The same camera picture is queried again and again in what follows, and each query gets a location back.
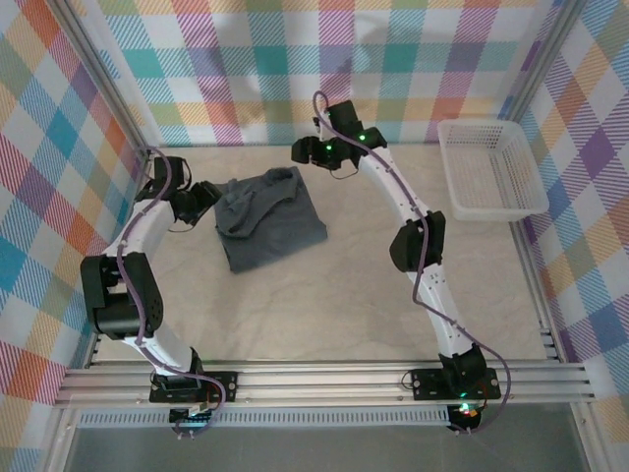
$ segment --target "gray cloth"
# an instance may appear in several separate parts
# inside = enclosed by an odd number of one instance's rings
[[[229,267],[242,272],[327,239],[297,167],[231,180],[214,205]]]

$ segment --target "marble-patterned surface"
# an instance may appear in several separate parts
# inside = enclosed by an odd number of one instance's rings
[[[538,319],[506,223],[451,217],[436,146],[395,146],[393,157],[418,196],[446,214],[448,283],[468,329],[508,359],[543,359]],[[288,147],[168,149],[194,178],[222,183],[291,165]],[[436,359],[429,318],[393,266],[393,214],[364,175],[334,180],[300,166],[329,238],[273,265],[234,275],[209,211],[184,234],[168,233],[152,267],[165,320],[204,359]],[[348,165],[339,171],[350,172]],[[177,223],[173,228],[184,229]],[[105,339],[98,359],[136,358]]]

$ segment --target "white plastic basket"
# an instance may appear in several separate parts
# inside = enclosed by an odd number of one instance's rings
[[[437,131],[456,219],[517,221],[548,210],[540,171],[519,124],[444,120]]]

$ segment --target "aluminum rail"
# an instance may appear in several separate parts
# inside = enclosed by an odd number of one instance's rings
[[[148,403],[151,367],[144,362],[70,370],[57,396],[56,407],[155,407]],[[502,385],[506,375],[496,362]],[[401,385],[411,369],[440,369],[438,362],[373,363],[212,363],[209,371],[239,373],[233,407],[319,407],[443,405],[451,400],[415,401]],[[580,364],[551,361],[511,361],[513,403],[590,402],[594,391]]]

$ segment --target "plaid wall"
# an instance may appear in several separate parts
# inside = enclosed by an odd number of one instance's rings
[[[436,141],[443,118],[495,116],[562,1],[73,3],[149,141],[229,146],[312,134],[317,89],[351,97],[392,143]]]
[[[120,230],[136,186],[127,139],[45,1],[0,12],[0,470],[22,472],[85,352],[79,264]]]
[[[550,199],[527,221],[568,357],[629,460],[629,1],[590,0],[523,118]]]

